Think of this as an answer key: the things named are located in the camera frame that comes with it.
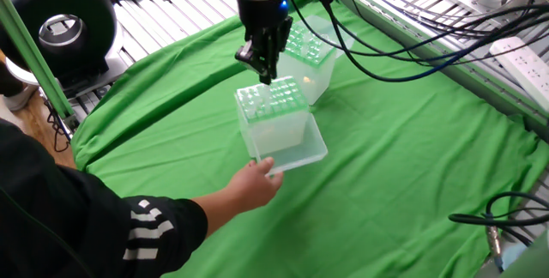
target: green cloth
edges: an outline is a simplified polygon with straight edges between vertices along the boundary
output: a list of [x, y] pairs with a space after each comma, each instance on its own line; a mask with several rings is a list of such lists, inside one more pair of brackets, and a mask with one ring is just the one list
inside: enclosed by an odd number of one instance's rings
[[[299, 0], [305, 15], [326, 17], [307, 1]], [[399, 48], [333, 5], [364, 40]], [[194, 197], [225, 186], [250, 159], [233, 97], [258, 82], [234, 60], [243, 37], [232, 18], [132, 66], [77, 131], [78, 167], [120, 196]], [[359, 61], [383, 76], [425, 70]], [[471, 278], [488, 253], [484, 228], [447, 216], [529, 190], [549, 162], [539, 138], [443, 74], [389, 84], [340, 57], [312, 111], [328, 156], [287, 172], [268, 206], [238, 216], [168, 277]], [[505, 200], [495, 211], [509, 208]]]

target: clear plastic box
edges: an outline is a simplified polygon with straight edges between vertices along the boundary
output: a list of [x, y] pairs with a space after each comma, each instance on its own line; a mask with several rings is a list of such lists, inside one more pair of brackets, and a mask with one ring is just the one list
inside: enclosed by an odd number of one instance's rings
[[240, 88], [235, 94], [240, 131], [259, 162], [274, 158], [269, 174], [303, 166], [328, 153], [299, 84], [292, 77]]
[[[316, 15], [308, 16], [306, 20], [323, 38], [337, 45], [340, 44], [330, 21]], [[341, 34], [347, 48], [351, 48], [354, 39], [351, 39], [347, 33]], [[296, 22], [288, 37], [286, 50], [280, 55], [277, 65], [278, 75], [293, 76], [302, 87], [309, 105], [312, 106], [328, 88], [335, 59], [342, 53], [343, 51], [322, 42], [307, 29], [302, 21]]]

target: plastic lid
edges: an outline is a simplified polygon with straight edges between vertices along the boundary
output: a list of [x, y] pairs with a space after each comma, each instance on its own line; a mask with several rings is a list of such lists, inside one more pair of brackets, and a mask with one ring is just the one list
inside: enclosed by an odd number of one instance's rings
[[240, 88], [237, 101], [250, 124], [292, 112], [309, 111], [301, 87], [291, 76], [273, 80], [270, 86], [257, 84]]
[[292, 26], [286, 43], [286, 54], [309, 65], [320, 65], [334, 47], [322, 42], [301, 23]]

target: human hand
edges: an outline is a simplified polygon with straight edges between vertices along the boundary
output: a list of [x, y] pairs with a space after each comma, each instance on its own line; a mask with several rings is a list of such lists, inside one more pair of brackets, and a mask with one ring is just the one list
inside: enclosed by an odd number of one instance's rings
[[251, 161], [234, 174], [224, 190], [232, 196], [239, 212], [265, 206], [275, 197], [282, 186], [284, 174], [280, 172], [273, 177], [265, 176], [274, 164], [273, 158], [267, 158], [259, 164]]

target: power strip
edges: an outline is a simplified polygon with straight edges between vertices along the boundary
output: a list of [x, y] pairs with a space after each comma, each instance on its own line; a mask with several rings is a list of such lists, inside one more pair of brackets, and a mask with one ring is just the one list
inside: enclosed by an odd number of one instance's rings
[[[499, 53], [524, 46], [517, 37], [500, 39], [492, 44], [490, 53]], [[532, 99], [549, 112], [549, 66], [528, 46], [496, 56], [507, 71], [515, 77]]]

